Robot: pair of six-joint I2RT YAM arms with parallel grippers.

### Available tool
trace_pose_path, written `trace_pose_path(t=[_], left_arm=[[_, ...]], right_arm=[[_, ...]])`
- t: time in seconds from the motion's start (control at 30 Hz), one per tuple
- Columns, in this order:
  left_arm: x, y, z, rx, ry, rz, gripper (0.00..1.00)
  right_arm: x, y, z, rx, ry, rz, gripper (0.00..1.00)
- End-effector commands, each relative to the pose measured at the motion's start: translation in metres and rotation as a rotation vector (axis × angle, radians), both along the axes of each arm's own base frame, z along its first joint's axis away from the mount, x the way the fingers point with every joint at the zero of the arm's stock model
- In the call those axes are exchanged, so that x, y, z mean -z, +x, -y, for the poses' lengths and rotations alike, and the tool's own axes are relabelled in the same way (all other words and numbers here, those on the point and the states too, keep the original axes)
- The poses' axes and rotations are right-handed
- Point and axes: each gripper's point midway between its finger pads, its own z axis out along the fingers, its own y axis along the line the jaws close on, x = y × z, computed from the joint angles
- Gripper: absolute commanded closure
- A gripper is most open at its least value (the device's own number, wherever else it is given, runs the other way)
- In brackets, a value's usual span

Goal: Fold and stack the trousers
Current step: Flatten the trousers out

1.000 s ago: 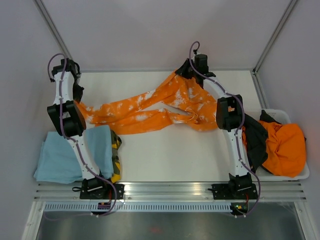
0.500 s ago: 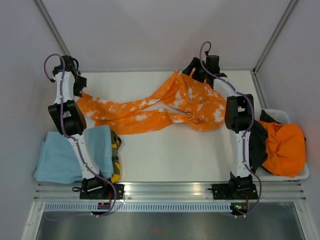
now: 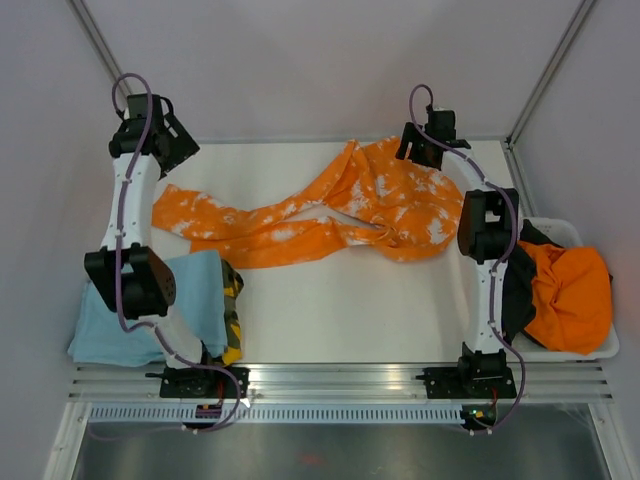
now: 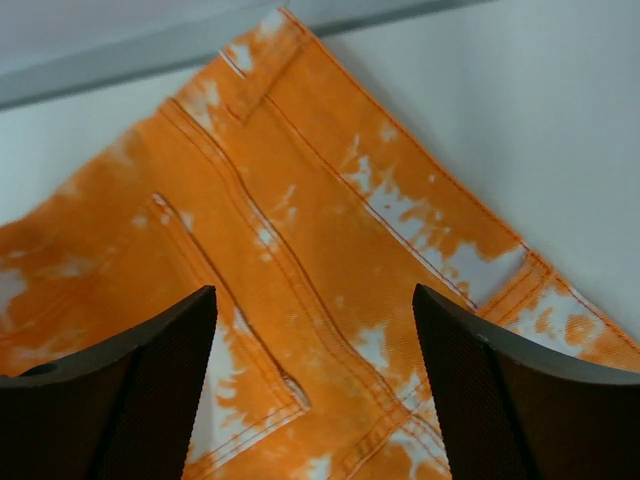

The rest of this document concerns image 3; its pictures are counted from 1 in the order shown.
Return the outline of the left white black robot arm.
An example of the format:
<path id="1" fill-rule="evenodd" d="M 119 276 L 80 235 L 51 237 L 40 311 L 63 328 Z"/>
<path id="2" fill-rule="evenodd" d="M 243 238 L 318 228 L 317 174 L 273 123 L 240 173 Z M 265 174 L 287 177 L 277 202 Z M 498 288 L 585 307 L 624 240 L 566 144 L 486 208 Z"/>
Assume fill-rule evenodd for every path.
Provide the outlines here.
<path id="1" fill-rule="evenodd" d="M 85 255 L 84 268 L 121 329 L 145 331 L 159 344 L 165 358 L 157 376 L 161 397 L 203 398 L 224 382 L 207 347 L 179 313 L 174 273 L 153 251 L 150 234 L 157 183 L 199 147 L 163 96 L 129 96 L 120 118 L 108 144 L 111 213 L 101 245 Z"/>

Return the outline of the orange white tie-dye trousers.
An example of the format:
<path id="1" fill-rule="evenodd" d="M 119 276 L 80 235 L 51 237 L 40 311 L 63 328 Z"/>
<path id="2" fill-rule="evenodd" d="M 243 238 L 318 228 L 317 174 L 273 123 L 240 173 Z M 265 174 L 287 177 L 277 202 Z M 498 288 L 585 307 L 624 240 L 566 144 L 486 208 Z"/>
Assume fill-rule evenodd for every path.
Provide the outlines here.
<path id="1" fill-rule="evenodd" d="M 250 211 L 169 185 L 152 224 L 188 240 L 191 252 L 215 250 L 240 269 L 311 262 L 350 247 L 396 262 L 432 258 L 455 238 L 463 196 L 439 170 L 396 158 L 399 145 L 396 137 L 350 140 L 304 189 Z"/>

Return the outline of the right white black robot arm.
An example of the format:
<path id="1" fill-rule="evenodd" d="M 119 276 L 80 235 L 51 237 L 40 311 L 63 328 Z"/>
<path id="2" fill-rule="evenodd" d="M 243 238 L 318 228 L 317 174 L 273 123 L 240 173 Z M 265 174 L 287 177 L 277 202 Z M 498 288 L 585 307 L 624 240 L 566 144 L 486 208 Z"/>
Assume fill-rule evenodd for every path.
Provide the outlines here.
<path id="1" fill-rule="evenodd" d="M 426 113 L 424 124 L 405 124 L 396 157 L 438 170 L 463 195 L 457 247 L 469 325 L 457 364 L 427 367 L 417 378 L 429 399 L 514 399 L 501 314 L 508 259 L 518 238 L 519 195 L 489 180 L 470 144 L 457 137 L 454 111 L 429 105 Z"/>

